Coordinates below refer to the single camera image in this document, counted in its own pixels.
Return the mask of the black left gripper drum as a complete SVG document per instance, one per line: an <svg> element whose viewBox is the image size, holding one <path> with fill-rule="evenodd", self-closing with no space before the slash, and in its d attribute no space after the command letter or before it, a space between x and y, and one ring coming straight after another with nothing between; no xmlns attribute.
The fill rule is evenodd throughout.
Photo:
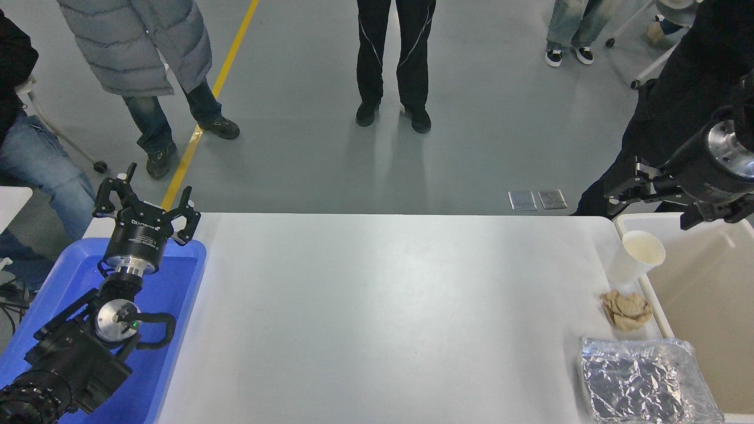
<svg viewBox="0 0 754 424"><path fill-rule="evenodd" d="M135 258L148 267L159 267L173 228L166 212L153 206L127 207L116 214L116 225L103 260L116 267L118 261Z"/></svg>

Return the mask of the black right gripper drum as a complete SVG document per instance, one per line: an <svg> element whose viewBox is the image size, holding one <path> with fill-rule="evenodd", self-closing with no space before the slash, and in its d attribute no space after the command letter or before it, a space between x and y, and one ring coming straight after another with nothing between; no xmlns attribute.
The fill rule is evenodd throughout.
<svg viewBox="0 0 754 424"><path fill-rule="evenodd" d="M695 200L729 203L752 192L752 151L734 127L705 127L663 164L663 172Z"/></svg>

